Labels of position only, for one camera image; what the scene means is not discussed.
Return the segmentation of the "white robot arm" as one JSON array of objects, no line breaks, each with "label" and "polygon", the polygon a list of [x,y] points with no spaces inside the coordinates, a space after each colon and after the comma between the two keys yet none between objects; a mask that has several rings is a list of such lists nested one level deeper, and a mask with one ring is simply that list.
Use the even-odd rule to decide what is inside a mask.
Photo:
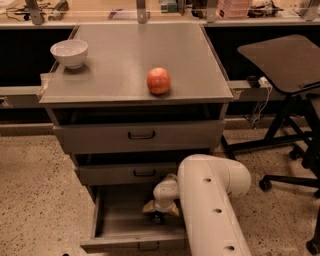
[{"label": "white robot arm", "polygon": [[142,212],[182,216],[192,256],[252,256],[229,200],[250,186],[242,163],[195,154],[156,185]]}]

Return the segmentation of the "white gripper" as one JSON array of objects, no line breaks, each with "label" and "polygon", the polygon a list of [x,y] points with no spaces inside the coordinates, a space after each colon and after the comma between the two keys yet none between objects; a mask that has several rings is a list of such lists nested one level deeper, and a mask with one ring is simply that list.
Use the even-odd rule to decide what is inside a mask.
[{"label": "white gripper", "polygon": [[179,209],[175,200],[179,198],[178,178],[175,174],[166,175],[163,180],[156,185],[153,190],[154,201],[150,200],[142,208],[143,214],[167,212],[178,217]]}]

